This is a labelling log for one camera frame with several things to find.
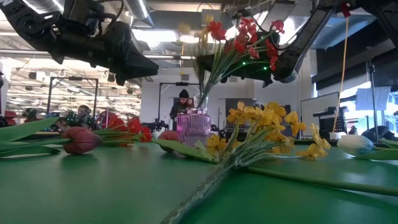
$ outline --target ceiling light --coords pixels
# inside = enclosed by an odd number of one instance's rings
[[[180,41],[189,44],[195,44],[199,42],[199,37],[194,37],[192,35],[182,35]]]
[[[177,34],[174,30],[139,30],[132,29],[137,40],[156,45],[159,42],[176,42]]]

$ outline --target orange cable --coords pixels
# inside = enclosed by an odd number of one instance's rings
[[[343,73],[341,75],[340,92],[338,94],[338,101],[337,101],[337,107],[336,107],[337,113],[336,113],[336,116],[335,116],[335,123],[333,124],[333,131],[332,132],[335,132],[337,117],[338,117],[338,115],[340,113],[340,98],[341,98],[341,92],[343,91],[344,75],[346,73],[347,39],[348,39],[348,17],[346,18],[346,38],[345,38],[345,41],[344,41]]]

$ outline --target pink glass vase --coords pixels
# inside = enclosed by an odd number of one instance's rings
[[[211,118],[202,108],[187,108],[186,114],[177,116],[177,133],[188,146],[195,146],[197,141],[206,144],[211,134]]]

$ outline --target pink tulip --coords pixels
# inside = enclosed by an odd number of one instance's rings
[[[62,138],[70,138],[72,141],[65,143],[63,149],[69,154],[83,154],[99,146],[102,139],[92,131],[82,127],[69,128]]]

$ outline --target desk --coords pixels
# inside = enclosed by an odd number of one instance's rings
[[[398,187],[398,163],[357,161],[333,147],[318,161],[257,167]],[[1,223],[159,223],[214,165],[154,143],[99,147],[82,156],[0,159]],[[398,198],[329,189],[247,172],[227,177],[182,223],[396,223]]]

